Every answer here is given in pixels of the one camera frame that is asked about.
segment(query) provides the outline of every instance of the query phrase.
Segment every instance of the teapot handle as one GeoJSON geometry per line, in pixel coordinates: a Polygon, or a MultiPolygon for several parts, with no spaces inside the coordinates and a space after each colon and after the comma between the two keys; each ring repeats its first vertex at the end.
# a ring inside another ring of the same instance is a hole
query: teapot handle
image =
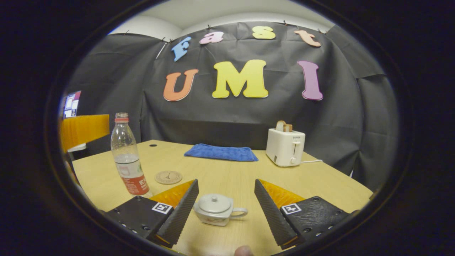
{"type": "Polygon", "coordinates": [[[243,217],[248,214],[248,210],[246,208],[237,207],[237,208],[232,209],[232,212],[236,212],[236,211],[241,211],[243,213],[239,214],[239,215],[231,215],[231,219],[240,218],[240,217],[243,217]]]}

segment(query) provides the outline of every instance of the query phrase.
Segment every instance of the round coaster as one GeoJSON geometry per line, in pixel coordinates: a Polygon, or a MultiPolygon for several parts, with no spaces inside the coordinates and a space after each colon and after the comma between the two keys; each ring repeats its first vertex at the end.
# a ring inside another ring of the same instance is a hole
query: round coaster
{"type": "Polygon", "coordinates": [[[175,171],[162,171],[155,176],[155,180],[161,184],[175,184],[182,180],[182,175],[175,171]]]}

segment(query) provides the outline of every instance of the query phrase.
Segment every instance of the cable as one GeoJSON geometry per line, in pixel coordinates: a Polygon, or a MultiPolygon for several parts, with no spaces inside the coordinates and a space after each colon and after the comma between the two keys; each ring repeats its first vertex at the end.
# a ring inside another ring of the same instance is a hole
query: cable
{"type": "Polygon", "coordinates": [[[314,163],[314,162],[324,162],[324,161],[322,161],[321,159],[318,159],[318,160],[312,160],[312,161],[303,161],[301,163],[314,163]]]}

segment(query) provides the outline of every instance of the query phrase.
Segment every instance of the table surface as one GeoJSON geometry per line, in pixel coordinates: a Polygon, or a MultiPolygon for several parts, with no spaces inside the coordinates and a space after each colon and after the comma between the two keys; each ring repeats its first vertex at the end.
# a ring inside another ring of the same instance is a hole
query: table surface
{"type": "MultiPolygon", "coordinates": [[[[192,145],[151,140],[137,145],[144,175],[151,192],[156,195],[183,182],[199,181],[199,196],[218,193],[234,199],[234,207],[245,207],[248,215],[232,219],[227,226],[204,224],[191,211],[182,234],[173,250],[187,255],[231,256],[236,248],[249,245],[255,255],[281,252],[273,239],[265,215],[254,194],[255,179],[263,179],[304,198],[320,196],[350,213],[365,206],[372,192],[349,176],[323,162],[303,163],[294,167],[278,167],[265,154],[253,150],[259,161],[236,162],[184,157],[192,145]],[[183,179],[172,185],[160,184],[155,175],[174,170],[183,179]]],[[[303,153],[302,161],[315,160],[303,153]]],[[[109,211],[131,199],[111,152],[104,152],[73,162],[77,178],[92,203],[109,211]]]]}

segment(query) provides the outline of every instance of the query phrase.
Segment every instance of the white teapot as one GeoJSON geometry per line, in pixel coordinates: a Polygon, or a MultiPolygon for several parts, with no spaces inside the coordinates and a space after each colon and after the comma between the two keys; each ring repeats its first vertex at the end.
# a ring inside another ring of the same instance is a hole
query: white teapot
{"type": "Polygon", "coordinates": [[[196,216],[203,222],[216,226],[226,226],[230,219],[240,218],[248,214],[245,208],[234,208],[234,200],[220,194],[203,195],[194,204],[196,216]],[[241,211],[242,214],[231,215],[241,211]]]}

